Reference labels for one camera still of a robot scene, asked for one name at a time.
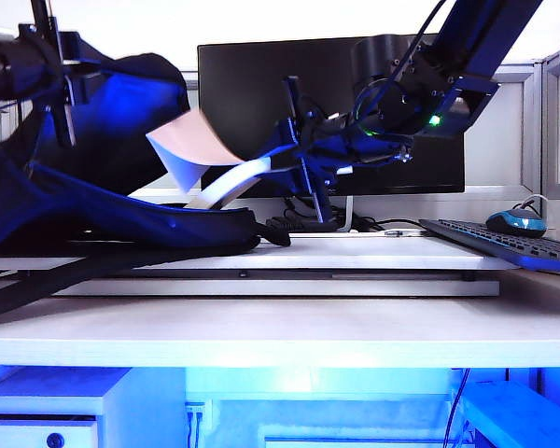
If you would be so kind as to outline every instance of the monitor stand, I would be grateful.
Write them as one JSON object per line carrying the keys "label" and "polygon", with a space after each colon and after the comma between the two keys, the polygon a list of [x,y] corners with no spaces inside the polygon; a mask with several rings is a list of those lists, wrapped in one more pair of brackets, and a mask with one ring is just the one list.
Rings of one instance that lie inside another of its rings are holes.
{"label": "monitor stand", "polygon": [[[189,259],[80,283],[59,296],[479,297],[499,295],[507,261],[416,232],[295,234],[233,257]],[[0,258],[40,271],[78,258]],[[0,287],[8,282],[0,278]]]}

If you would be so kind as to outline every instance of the white wall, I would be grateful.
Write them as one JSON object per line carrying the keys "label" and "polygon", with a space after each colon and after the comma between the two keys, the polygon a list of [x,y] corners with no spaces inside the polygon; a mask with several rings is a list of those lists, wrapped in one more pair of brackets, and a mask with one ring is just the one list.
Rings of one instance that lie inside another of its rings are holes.
{"label": "white wall", "polygon": [[[61,28],[105,54],[155,51],[183,70],[197,66],[203,43],[414,33],[436,1],[428,0],[51,0]],[[438,31],[449,0],[429,31]],[[28,0],[0,0],[0,26],[32,19]],[[508,60],[526,61],[560,47],[560,0],[544,0]]]}

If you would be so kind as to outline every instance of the computer mouse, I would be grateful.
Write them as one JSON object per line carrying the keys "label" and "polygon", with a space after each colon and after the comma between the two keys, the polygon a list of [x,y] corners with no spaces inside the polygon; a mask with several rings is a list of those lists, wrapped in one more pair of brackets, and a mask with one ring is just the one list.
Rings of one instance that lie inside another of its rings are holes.
{"label": "computer mouse", "polygon": [[548,230],[545,221],[536,212],[526,208],[494,213],[485,221],[485,225],[490,231],[529,238],[540,238]]}

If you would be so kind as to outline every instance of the white desk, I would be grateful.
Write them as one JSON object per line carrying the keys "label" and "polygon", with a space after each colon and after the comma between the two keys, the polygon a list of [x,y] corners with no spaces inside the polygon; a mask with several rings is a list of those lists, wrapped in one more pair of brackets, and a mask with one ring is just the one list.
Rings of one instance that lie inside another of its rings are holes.
{"label": "white desk", "polygon": [[490,299],[46,299],[0,316],[0,364],[560,366],[560,277]]}

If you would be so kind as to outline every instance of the keyboard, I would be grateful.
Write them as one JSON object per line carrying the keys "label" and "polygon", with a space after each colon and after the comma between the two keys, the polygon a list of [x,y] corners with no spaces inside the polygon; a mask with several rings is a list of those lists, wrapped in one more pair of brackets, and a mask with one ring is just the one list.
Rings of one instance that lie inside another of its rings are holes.
{"label": "keyboard", "polygon": [[484,224],[447,219],[420,219],[440,236],[467,245],[531,271],[560,272],[560,242],[549,238],[511,236],[490,231]]}

